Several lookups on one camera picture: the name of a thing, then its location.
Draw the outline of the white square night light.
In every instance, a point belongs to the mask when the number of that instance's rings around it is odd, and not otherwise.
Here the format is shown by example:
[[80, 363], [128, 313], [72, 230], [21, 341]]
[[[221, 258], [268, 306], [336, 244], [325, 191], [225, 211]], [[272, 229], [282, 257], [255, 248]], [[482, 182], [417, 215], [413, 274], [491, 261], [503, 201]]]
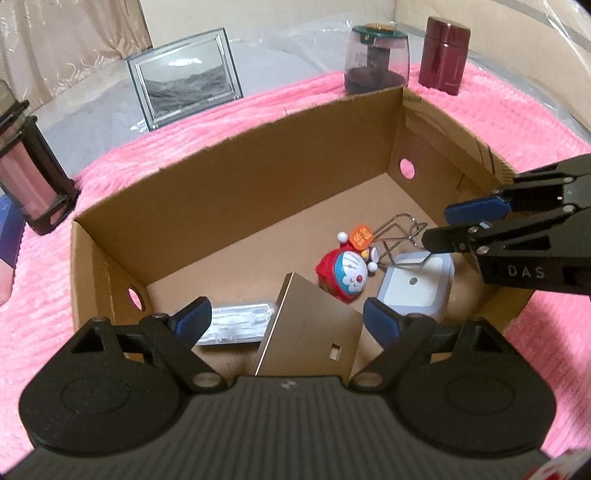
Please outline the white square night light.
[[454, 275], [454, 261], [448, 253], [402, 253], [388, 267], [377, 298], [401, 315], [423, 314], [441, 322]]

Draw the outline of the green white spool wire clip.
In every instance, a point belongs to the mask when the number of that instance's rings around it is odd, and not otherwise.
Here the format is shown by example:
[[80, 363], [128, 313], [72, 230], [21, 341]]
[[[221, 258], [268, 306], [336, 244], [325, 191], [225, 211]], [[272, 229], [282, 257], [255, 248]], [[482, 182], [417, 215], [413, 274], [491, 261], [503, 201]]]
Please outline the green white spool wire clip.
[[400, 247], [411, 246], [417, 251], [424, 251], [420, 236], [428, 223], [419, 221], [409, 213], [398, 213], [373, 231], [370, 243], [370, 258], [379, 269], [386, 271], [396, 264], [394, 256]]

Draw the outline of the red Doraemon figurine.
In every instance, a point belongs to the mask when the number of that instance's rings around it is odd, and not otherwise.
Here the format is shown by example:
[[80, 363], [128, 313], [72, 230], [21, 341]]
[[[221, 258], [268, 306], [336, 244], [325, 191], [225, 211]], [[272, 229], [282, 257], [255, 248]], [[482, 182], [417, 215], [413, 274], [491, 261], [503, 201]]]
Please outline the red Doraemon figurine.
[[351, 232], [339, 232], [339, 247], [332, 249], [315, 266], [318, 286], [349, 304], [365, 289], [370, 275], [379, 269], [380, 254], [373, 245], [370, 227], [360, 224]]

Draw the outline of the clear box of floss picks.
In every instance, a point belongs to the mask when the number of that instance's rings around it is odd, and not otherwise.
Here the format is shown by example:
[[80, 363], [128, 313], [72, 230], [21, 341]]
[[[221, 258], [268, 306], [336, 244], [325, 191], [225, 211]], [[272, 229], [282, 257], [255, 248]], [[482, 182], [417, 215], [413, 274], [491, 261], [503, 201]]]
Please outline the clear box of floss picks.
[[211, 325], [198, 339], [197, 346], [260, 342], [274, 318], [276, 304], [273, 302], [213, 308]]

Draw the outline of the gold TP-LINK wall panel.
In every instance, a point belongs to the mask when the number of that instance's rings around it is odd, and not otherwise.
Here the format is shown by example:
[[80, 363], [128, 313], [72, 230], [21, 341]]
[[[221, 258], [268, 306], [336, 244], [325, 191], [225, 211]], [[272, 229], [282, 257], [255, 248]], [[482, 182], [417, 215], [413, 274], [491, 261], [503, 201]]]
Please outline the gold TP-LINK wall panel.
[[362, 314], [297, 273], [287, 274], [256, 357], [256, 376], [338, 376], [349, 382]]

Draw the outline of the pink plush blanket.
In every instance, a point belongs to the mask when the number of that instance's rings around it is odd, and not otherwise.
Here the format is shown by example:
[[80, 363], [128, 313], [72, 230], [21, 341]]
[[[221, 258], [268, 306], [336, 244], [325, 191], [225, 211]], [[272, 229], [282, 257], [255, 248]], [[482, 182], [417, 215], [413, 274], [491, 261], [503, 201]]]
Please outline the pink plush blanket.
[[[531, 96], [470, 67], [452, 97], [415, 92], [478, 135], [517, 170], [583, 153], [590, 145]], [[325, 74], [194, 115], [144, 133], [97, 157], [77, 176], [84, 210], [183, 157], [264, 123], [338, 99], [342, 75]], [[31, 449], [18, 400], [31, 378], [73, 331], [70, 225], [39, 236], [26, 230], [10, 299], [1, 309], [1, 466]], [[557, 416], [545, 451], [557, 456], [590, 444], [590, 303], [576, 295], [538, 292], [510, 326], [509, 340], [549, 382]]]

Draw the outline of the brown cardboard box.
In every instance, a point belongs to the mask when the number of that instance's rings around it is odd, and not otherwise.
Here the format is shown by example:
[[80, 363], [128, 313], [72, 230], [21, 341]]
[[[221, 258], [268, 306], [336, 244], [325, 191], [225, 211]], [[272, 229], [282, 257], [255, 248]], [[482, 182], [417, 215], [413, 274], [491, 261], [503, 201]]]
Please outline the brown cardboard box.
[[73, 321], [135, 324], [205, 296], [271, 301], [339, 231], [408, 213], [432, 225], [514, 170], [433, 103], [401, 88], [346, 97], [204, 148], [72, 224]]

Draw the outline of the dark red cylindrical canister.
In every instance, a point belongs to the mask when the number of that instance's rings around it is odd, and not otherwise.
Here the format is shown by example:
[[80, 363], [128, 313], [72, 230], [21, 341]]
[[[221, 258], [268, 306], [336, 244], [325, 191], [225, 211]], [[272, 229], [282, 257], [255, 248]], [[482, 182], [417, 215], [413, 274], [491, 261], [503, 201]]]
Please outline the dark red cylindrical canister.
[[430, 16], [427, 20], [419, 83], [457, 96], [468, 58], [471, 30], [457, 22]]

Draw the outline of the blue white flat box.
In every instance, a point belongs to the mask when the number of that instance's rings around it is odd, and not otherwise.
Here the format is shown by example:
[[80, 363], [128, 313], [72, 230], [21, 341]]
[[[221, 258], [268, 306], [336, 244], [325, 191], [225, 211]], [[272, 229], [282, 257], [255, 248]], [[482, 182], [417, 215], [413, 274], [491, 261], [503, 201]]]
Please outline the blue white flat box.
[[5, 194], [0, 200], [0, 304], [11, 297], [16, 262], [25, 220], [18, 207]]

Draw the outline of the clear jar green lid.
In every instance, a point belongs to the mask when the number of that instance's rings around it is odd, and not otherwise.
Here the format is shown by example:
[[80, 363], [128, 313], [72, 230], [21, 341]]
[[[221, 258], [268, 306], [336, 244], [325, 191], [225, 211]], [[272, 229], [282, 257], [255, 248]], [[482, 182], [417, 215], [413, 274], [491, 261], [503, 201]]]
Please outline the clear jar green lid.
[[406, 87], [409, 76], [410, 48], [406, 33], [392, 24], [353, 26], [346, 48], [346, 94]]

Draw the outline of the silver framed sand picture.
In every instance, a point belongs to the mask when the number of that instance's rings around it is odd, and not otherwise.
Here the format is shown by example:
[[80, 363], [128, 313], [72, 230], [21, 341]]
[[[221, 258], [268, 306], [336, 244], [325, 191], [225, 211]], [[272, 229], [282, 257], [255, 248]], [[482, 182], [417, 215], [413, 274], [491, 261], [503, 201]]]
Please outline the silver framed sand picture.
[[243, 97], [223, 28], [149, 48], [126, 64], [150, 131]]

